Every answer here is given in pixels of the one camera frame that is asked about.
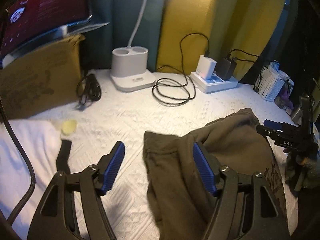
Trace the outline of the steel thermos tumbler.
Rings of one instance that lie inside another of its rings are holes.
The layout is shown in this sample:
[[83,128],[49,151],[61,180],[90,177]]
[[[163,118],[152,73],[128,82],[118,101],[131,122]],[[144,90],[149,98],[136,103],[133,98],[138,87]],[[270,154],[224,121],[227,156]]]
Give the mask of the steel thermos tumbler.
[[299,104],[293,109],[290,114],[291,120],[298,126],[302,124],[303,114],[306,113],[310,106],[310,97],[300,96]]

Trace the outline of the purple plush toy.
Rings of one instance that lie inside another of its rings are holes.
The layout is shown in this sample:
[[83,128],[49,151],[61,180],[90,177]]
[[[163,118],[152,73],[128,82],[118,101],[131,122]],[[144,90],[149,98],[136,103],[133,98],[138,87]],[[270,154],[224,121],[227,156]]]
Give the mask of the purple plush toy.
[[280,92],[278,93],[278,95],[276,96],[274,102],[275,104],[283,110],[293,110],[293,103],[292,101],[289,99],[290,97],[290,93],[291,93],[291,89],[292,89],[292,85],[289,82],[289,80],[287,79],[285,81],[285,83],[283,84]]

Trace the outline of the white plastic basket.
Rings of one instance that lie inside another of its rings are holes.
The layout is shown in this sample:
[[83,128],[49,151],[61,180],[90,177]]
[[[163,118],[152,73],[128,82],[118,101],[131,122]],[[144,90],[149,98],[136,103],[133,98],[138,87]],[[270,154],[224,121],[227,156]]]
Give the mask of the white plastic basket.
[[273,102],[283,85],[284,81],[278,75],[263,67],[254,84],[254,88],[264,100]]

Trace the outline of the white folded cloth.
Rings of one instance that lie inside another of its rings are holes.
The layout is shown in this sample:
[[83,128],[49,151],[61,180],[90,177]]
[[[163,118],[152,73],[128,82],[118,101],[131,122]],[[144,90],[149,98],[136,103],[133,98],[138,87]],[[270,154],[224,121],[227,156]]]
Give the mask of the white folded cloth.
[[[60,152],[61,132],[45,120],[10,120],[12,130],[35,172],[35,190],[16,217],[12,227],[26,239],[35,210],[53,175]],[[7,218],[30,186],[30,173],[7,129],[1,124],[1,211]]]

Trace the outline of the small yellow round object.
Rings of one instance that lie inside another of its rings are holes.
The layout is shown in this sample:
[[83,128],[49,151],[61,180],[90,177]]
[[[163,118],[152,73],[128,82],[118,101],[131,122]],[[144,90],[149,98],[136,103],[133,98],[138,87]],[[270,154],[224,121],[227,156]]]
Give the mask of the small yellow round object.
[[64,135],[71,135],[76,131],[76,120],[66,120],[62,123],[61,131]]

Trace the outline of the white power strip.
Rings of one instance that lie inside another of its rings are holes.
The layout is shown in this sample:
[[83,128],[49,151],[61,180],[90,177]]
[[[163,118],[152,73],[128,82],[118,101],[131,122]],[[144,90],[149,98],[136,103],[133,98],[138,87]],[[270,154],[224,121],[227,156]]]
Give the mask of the white power strip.
[[213,93],[222,90],[233,89],[238,84],[238,80],[233,76],[229,80],[225,81],[215,73],[212,74],[209,80],[203,79],[196,72],[191,72],[190,77],[196,84],[197,88],[203,93]]

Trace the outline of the black charger adapter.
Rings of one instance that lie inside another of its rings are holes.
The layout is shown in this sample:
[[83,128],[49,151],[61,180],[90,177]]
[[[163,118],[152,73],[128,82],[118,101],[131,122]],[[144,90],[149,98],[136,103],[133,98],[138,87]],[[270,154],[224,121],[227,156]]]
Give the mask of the black charger adapter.
[[236,68],[236,62],[232,59],[223,57],[217,62],[215,67],[216,75],[223,80],[229,80]]

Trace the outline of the white charger adapter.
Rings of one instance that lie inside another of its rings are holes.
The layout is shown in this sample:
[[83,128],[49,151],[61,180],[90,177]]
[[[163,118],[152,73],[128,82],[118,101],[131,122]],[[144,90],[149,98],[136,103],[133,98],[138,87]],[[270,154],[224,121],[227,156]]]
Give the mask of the white charger adapter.
[[204,80],[208,80],[211,78],[216,64],[217,62],[214,59],[201,55],[197,64],[196,73]]

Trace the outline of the yellow curtain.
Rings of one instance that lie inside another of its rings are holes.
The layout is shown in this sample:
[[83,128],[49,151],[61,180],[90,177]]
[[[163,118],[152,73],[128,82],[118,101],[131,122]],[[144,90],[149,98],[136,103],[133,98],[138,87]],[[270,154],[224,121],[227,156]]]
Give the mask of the yellow curtain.
[[249,53],[234,76],[242,79],[252,68],[278,23],[285,0],[165,0],[156,69],[194,71],[209,50],[219,60],[232,53]]

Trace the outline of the brown cardboard box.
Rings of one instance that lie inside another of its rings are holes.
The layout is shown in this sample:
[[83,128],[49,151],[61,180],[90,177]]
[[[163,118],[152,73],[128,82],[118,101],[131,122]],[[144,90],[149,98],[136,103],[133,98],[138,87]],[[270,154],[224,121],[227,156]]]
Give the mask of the brown cardboard box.
[[50,43],[1,70],[1,102],[9,120],[25,119],[78,99],[79,44],[84,39],[78,34]]

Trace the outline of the white desk lamp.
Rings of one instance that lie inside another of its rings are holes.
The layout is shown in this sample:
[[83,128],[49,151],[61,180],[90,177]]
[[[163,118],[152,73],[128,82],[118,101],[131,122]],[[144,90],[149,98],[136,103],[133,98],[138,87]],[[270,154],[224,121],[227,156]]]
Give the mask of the white desk lamp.
[[122,92],[156,72],[189,75],[209,55],[215,0],[113,0],[111,79]]

